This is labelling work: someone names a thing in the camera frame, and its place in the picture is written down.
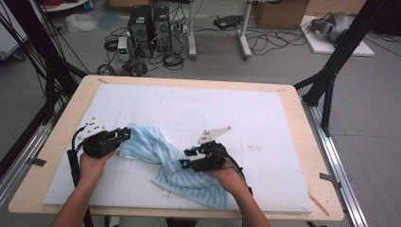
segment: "cardboard box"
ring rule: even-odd
[[[357,15],[365,2],[366,0],[310,0],[306,15],[324,16],[329,11]]]
[[[135,5],[153,6],[153,0],[109,0],[109,4],[113,9],[131,10]]]
[[[258,27],[298,29],[309,0],[282,0],[277,4],[258,3],[255,20]]]

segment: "person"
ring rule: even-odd
[[[115,151],[100,159],[91,158],[86,153],[80,155],[78,185],[51,223],[51,227],[79,227],[81,225],[104,166],[114,154]],[[206,173],[217,178],[221,186],[233,195],[246,227],[271,227],[270,222],[251,195],[248,186],[229,161],[225,162],[221,169]]]

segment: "floor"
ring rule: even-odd
[[[53,14],[55,23],[73,13],[86,13],[99,22],[109,15],[106,9],[86,12],[70,9]],[[197,18],[195,24],[212,26],[214,18]],[[91,32],[65,33],[71,45],[90,72],[105,63],[104,38],[128,22],[119,18],[112,25]],[[319,72],[330,56],[312,54],[307,44],[289,45],[263,56],[253,55],[243,61],[242,50],[234,33],[197,33],[198,58],[191,61],[185,47],[184,67],[178,71],[155,69],[147,77],[171,79],[208,79],[256,83],[295,84]],[[351,57],[336,80],[330,131],[349,181],[369,226],[392,226],[401,223],[401,43],[373,39],[389,50],[368,40],[372,58]],[[63,45],[69,62],[81,67],[71,50]],[[121,65],[114,61],[112,66]],[[0,158],[44,104],[44,96],[29,61],[0,61]],[[299,91],[303,95],[307,89]],[[13,193],[0,208],[0,226],[48,225],[52,215],[19,215],[8,211]],[[96,226],[102,218],[95,217]],[[343,221],[315,222],[327,226],[352,226]],[[303,221],[273,220],[277,226],[307,226]]]

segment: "aluminum frame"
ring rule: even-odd
[[[53,116],[47,124],[42,124],[37,130],[35,130],[20,155],[18,155],[8,172],[1,179],[0,207],[4,205],[14,187],[21,183],[21,178],[27,174],[32,165],[31,160],[36,158],[56,125],[58,117],[62,113],[62,109],[58,104],[56,105],[55,113],[58,114]]]
[[[331,137],[327,137],[321,126],[322,124],[322,114],[318,107],[309,106],[307,103],[306,109],[310,111],[310,115],[313,118],[313,124],[318,133],[319,139],[323,146],[323,151],[325,158],[330,165],[330,170],[333,173],[335,181],[341,183],[341,188],[339,191],[341,193],[342,199],[347,207],[347,211],[350,219],[352,220],[355,227],[367,227],[368,224],[362,213],[362,210],[357,202],[357,197],[355,196],[354,190],[348,180],[347,173],[342,166],[341,159],[337,153],[336,147]]]

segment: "light blue cloth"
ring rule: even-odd
[[[137,124],[128,127],[131,139],[123,143],[120,156],[161,164],[152,179],[154,183],[202,205],[227,209],[227,192],[218,181],[204,173],[182,169],[179,160],[185,159],[183,151],[170,144],[159,128]]]

